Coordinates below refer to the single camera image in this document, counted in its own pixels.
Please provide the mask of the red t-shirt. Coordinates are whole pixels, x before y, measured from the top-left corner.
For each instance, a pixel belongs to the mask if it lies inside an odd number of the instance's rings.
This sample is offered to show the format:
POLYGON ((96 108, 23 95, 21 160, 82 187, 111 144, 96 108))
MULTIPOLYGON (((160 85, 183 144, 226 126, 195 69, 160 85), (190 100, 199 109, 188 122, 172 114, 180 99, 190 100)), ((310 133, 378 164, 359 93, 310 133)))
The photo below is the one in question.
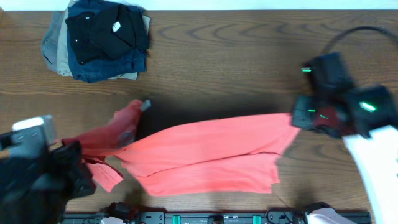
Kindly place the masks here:
POLYGON ((83 162, 105 190, 123 180, 105 161, 114 156, 152 196, 269 194, 279 182, 276 162, 299 133, 289 114, 277 113, 182 124, 137 139, 149 105, 133 100, 107 125, 75 137, 83 162))

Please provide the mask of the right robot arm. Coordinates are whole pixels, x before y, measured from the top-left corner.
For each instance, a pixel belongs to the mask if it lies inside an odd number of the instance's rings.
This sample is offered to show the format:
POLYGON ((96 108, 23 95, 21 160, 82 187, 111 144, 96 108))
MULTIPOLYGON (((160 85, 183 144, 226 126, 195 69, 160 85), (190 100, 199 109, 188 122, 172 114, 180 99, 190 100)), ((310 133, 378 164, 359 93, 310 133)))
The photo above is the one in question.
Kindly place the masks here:
POLYGON ((294 104, 292 125, 342 139, 376 223, 397 223, 397 108, 382 85, 356 87, 338 53, 304 63, 312 95, 294 104))

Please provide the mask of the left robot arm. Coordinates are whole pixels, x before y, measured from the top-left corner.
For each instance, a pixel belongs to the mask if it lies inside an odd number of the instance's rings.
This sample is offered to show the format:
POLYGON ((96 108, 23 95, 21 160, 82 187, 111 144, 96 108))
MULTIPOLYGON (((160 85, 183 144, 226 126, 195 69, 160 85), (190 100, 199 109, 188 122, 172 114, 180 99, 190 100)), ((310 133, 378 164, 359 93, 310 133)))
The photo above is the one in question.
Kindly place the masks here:
POLYGON ((67 203, 94 194, 78 141, 49 150, 39 126, 1 135, 1 223, 59 223, 67 203))

